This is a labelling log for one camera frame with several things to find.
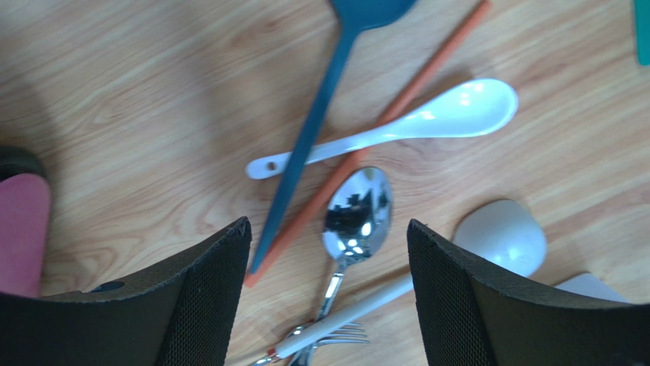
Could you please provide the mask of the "black pink drawer box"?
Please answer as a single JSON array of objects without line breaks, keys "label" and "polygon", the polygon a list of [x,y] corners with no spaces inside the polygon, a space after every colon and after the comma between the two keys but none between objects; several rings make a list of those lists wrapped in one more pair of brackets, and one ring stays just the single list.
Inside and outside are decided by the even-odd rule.
[{"label": "black pink drawer box", "polygon": [[1,147],[1,292],[39,297],[51,192],[43,163],[19,146]]}]

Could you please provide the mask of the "blue grey plastic spoon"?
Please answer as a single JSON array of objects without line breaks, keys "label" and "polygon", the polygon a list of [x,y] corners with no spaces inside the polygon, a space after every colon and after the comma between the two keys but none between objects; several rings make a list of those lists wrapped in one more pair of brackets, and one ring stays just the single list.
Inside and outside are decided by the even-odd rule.
[{"label": "blue grey plastic spoon", "polygon": [[339,19],[339,40],[311,109],[298,134],[288,164],[282,173],[282,179],[275,192],[249,269],[251,274],[256,273],[259,269],[278,232],[301,177],[304,164],[318,138],[327,108],[334,96],[356,38],[363,31],[394,23],[404,16],[414,4],[414,0],[341,0],[331,2],[332,9]]}]

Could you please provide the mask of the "silver fork near ladle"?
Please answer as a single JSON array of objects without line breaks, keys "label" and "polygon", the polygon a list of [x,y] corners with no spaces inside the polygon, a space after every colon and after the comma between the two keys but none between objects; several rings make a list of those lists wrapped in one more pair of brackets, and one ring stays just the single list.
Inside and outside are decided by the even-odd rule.
[{"label": "silver fork near ladle", "polygon": [[268,350],[267,354],[252,363],[252,365],[269,365],[294,356],[305,350],[312,351],[324,345],[339,343],[369,343],[365,329],[360,323],[332,326],[316,326],[315,331],[309,330],[314,323],[305,323],[293,328],[286,337]]}]

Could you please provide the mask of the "green notebook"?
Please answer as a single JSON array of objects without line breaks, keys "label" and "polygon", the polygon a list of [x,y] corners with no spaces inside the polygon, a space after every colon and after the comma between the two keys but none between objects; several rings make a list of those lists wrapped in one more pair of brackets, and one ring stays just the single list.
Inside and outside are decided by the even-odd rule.
[{"label": "green notebook", "polygon": [[637,59],[649,66],[649,0],[633,1]]}]

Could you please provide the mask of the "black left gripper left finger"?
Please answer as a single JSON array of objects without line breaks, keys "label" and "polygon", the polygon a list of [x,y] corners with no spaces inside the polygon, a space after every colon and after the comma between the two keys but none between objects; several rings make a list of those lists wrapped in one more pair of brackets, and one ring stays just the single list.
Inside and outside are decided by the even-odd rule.
[{"label": "black left gripper left finger", "polygon": [[222,365],[252,241],[241,217],[91,292],[1,297],[3,365]]}]

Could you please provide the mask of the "white ceramic spoon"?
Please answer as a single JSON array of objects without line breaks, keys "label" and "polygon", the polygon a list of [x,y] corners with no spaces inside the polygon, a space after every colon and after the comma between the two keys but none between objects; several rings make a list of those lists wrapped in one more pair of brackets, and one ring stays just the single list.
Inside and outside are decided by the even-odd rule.
[{"label": "white ceramic spoon", "polygon": [[305,164],[395,140],[488,135],[506,126],[518,107],[519,97],[511,85],[498,79],[474,79],[385,125],[314,146]]}]

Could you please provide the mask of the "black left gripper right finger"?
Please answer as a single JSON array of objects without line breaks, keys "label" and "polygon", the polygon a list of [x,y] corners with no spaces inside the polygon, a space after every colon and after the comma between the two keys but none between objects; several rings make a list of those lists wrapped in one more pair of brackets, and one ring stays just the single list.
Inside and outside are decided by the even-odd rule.
[{"label": "black left gripper right finger", "polygon": [[647,365],[649,307],[563,291],[475,255],[418,220],[410,271],[431,365]]}]

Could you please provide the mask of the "white handled ladle spoon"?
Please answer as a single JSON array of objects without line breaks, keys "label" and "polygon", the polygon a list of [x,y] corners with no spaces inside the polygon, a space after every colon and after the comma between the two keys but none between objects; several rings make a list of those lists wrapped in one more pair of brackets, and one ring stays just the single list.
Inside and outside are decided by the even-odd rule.
[{"label": "white handled ladle spoon", "polygon": [[[536,272],[546,256],[542,227],[524,206],[512,200],[493,201],[472,211],[456,227],[453,242],[523,277]],[[359,302],[315,322],[309,330],[351,323],[412,290],[411,275],[403,275]]]}]

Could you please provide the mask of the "silver metal spoon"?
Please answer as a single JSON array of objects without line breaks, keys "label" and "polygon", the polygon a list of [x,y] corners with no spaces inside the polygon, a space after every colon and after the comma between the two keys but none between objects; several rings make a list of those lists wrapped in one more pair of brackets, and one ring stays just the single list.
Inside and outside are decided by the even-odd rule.
[{"label": "silver metal spoon", "polygon": [[346,269],[371,258],[388,237],[393,193],[386,173],[376,167],[354,172],[327,205],[322,241],[336,262],[323,303],[315,317],[322,320],[331,310]]}]

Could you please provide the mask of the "white compartment organizer box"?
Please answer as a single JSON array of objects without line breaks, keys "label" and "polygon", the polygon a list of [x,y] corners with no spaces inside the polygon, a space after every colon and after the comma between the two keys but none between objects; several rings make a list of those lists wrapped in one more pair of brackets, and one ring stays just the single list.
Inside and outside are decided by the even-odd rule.
[{"label": "white compartment organizer box", "polygon": [[555,288],[587,297],[611,300],[620,303],[630,303],[628,299],[589,272],[577,274],[574,277],[555,285]]}]

